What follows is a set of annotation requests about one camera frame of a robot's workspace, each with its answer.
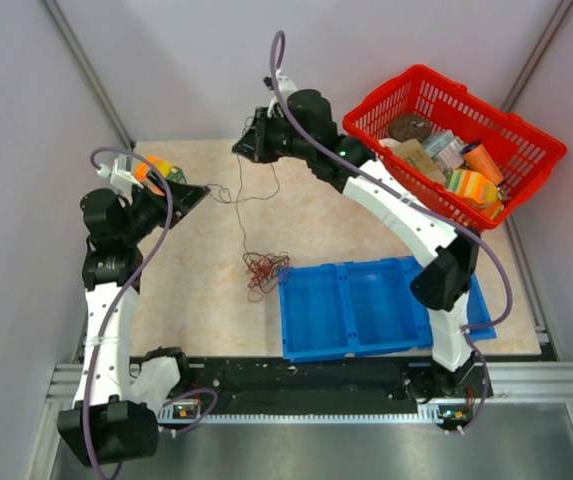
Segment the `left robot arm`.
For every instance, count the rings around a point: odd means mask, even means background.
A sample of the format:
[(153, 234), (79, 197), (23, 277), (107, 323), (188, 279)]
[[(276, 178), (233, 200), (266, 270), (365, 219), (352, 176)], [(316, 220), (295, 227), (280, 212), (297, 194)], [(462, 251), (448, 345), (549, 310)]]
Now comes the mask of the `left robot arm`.
[(87, 304), (82, 377), (57, 429), (77, 459), (104, 464), (147, 458), (159, 441), (157, 415), (168, 397), (192, 387), (193, 374), (178, 348), (145, 355), (130, 371), (130, 336), (148, 258), (139, 243), (161, 228), (168, 232), (210, 193), (205, 185), (167, 181), (155, 189), (135, 185), (130, 199), (110, 188), (86, 194), (80, 208), (88, 230), (82, 280)]

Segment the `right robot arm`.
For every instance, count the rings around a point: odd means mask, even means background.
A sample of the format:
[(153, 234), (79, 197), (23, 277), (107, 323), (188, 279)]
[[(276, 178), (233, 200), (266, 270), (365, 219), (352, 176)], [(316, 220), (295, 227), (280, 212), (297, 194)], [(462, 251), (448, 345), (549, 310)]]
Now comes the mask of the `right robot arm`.
[(292, 119), (277, 104), (257, 108), (233, 153), (259, 164), (282, 157), (305, 161), (317, 179), (360, 204), (404, 242), (422, 267), (410, 291), (428, 310), (433, 390), (458, 394), (474, 366), (462, 329), (478, 245), (410, 198), (390, 194), (394, 178), (360, 140), (339, 132), (330, 103), (318, 91), (297, 91), (286, 103)]

